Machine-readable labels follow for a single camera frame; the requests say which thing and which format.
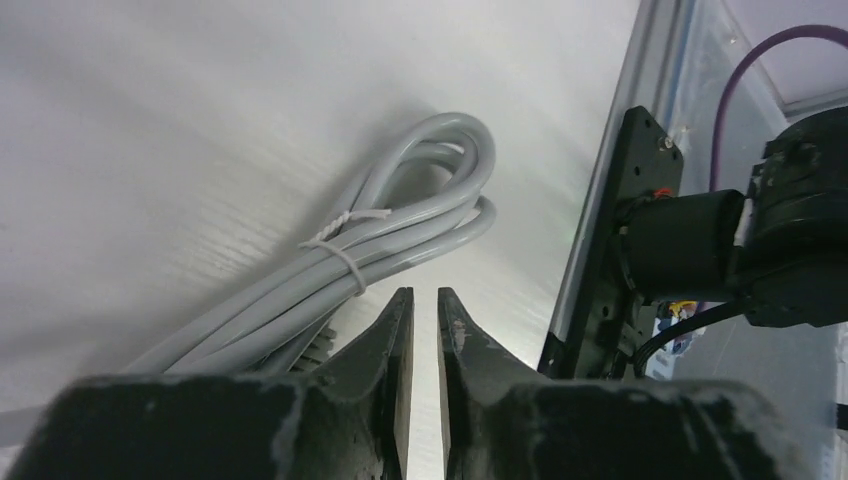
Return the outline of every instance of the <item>white zip tie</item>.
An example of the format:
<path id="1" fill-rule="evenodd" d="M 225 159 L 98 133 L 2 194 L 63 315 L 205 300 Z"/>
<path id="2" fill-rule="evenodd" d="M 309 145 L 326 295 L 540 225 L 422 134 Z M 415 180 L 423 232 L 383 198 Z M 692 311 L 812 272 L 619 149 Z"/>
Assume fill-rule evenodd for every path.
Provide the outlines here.
<path id="1" fill-rule="evenodd" d="M 356 279 L 356 282 L 359 284 L 359 293 L 356 296 L 361 296 L 365 293 L 365 289 L 368 288 L 368 283 L 365 282 L 365 277 L 362 276 L 362 272 L 359 271 L 359 267 L 356 266 L 356 262 L 353 261 L 352 258 L 341 248 L 333 245 L 332 243 L 327 241 L 327 238 L 335 233 L 336 230 L 341 228 L 347 222 L 351 222 L 354 220 L 361 220 L 363 218 L 376 218 L 380 220 L 384 220 L 389 214 L 392 213 L 391 210 L 362 210 L 359 212 L 348 212 L 345 211 L 339 217 L 329 225 L 324 227 L 323 230 L 318 232 L 317 235 L 312 237 L 311 240 L 306 241 L 298 245 L 301 248 L 315 248 L 320 247 L 324 250 L 327 250 L 331 254 L 339 257 L 343 262 L 347 264 L 347 267 L 350 269 L 350 273 L 353 274 L 353 277 Z"/>
<path id="2" fill-rule="evenodd" d="M 361 220 L 363 218 L 376 218 L 376 219 L 379 219 L 379 220 L 385 220 L 386 217 L 388 217 L 390 213 L 392 213 L 392 211 L 388 210 L 388 209 L 386 209 L 386 210 L 360 210 L 358 212 L 345 211 L 344 213 L 339 215 L 339 217 L 337 219 L 333 220 L 332 222 L 330 222 L 329 225 L 324 227 L 323 230 L 318 232 L 317 235 L 312 237 L 312 240 L 317 240 L 319 242 L 326 240 L 327 237 L 332 235 L 333 232 L 335 232 L 336 230 L 341 228 L 341 226 L 344 225 L 347 222 L 352 222 L 354 220 Z"/>

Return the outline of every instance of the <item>black mounting plate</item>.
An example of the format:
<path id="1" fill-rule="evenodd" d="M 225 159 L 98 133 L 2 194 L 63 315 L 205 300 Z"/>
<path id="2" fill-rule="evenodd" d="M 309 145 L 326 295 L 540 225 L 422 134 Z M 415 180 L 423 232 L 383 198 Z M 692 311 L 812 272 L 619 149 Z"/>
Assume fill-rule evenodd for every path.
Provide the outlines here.
<path id="1" fill-rule="evenodd" d="M 620 255 L 622 212 L 659 189 L 678 193 L 683 155 L 644 107 L 624 114 L 594 225 L 574 314 L 549 332 L 538 371 L 551 378 L 624 378 L 627 358 L 653 332 L 656 309 L 628 286 Z"/>

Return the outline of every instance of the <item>purple cable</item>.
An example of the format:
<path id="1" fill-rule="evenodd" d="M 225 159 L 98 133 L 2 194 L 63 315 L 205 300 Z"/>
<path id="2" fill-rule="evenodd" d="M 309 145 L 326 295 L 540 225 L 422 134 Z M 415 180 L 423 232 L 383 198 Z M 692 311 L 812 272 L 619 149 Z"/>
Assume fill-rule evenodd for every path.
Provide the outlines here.
<path id="1" fill-rule="evenodd" d="M 796 38 L 821 38 L 838 43 L 845 48 L 848 48 L 848 31 L 841 28 L 831 27 L 829 25 L 799 25 L 797 27 L 787 28 L 782 32 L 775 33 L 769 38 L 763 40 L 762 43 L 751 49 L 745 58 L 739 62 L 736 69 L 730 75 L 730 80 L 724 87 L 724 92 L 721 94 L 721 100 L 718 102 L 718 112 L 716 112 L 715 127 L 713 127 L 713 149 L 710 156 L 710 191 L 714 192 L 718 186 L 719 172 L 719 155 L 721 153 L 721 137 L 724 129 L 724 120 L 727 114 L 727 106 L 730 103 L 730 96 L 736 90 L 739 80 L 742 79 L 742 74 L 760 58 L 760 56 L 770 50 L 772 47 L 781 43 L 794 40 Z"/>

